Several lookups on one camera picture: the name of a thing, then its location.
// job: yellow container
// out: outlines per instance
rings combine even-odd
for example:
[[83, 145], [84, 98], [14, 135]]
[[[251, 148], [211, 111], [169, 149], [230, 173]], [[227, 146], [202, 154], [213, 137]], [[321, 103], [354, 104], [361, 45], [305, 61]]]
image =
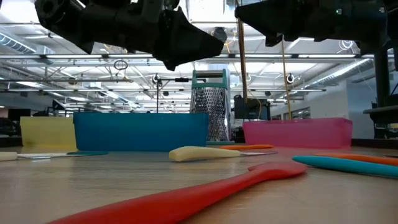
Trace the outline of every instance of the yellow container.
[[24, 147], [76, 151], [73, 118], [21, 117]]

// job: yellow spatula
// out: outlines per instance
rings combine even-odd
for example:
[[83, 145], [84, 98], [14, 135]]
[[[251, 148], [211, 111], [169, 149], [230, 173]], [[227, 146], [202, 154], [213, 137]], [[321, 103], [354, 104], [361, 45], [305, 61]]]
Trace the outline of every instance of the yellow spatula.
[[216, 159], [216, 158], [227, 158], [227, 157], [238, 157], [238, 156], [259, 156], [275, 154], [276, 151], [267, 152], [241, 152], [228, 149], [217, 149], [210, 147], [198, 147], [198, 146], [185, 146], [178, 149], [174, 149], [169, 152], [169, 158], [177, 162], [201, 160], [201, 159]]

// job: blue plastic bin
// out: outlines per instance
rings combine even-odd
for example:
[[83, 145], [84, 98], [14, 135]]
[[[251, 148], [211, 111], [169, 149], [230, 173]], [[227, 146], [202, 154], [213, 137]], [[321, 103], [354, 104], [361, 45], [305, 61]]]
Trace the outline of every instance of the blue plastic bin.
[[75, 113], [81, 151], [171, 151], [206, 146], [208, 114]]

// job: spatula handle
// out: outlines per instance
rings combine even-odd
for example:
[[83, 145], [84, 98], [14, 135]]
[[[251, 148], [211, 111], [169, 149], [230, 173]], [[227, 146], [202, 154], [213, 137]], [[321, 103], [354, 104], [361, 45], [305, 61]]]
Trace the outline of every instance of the spatula handle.
[[197, 146], [180, 147], [169, 152], [170, 159], [177, 162], [200, 159], [238, 157], [240, 155], [241, 153], [239, 151]]
[[0, 161], [13, 161], [17, 157], [18, 154], [16, 152], [0, 152]]

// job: pink plastic bin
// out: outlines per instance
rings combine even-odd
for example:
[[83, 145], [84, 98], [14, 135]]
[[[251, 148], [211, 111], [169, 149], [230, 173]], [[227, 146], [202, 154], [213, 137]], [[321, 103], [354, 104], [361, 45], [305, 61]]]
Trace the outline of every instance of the pink plastic bin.
[[349, 149], [353, 122], [344, 118], [249, 121], [243, 123], [243, 131], [247, 145]]

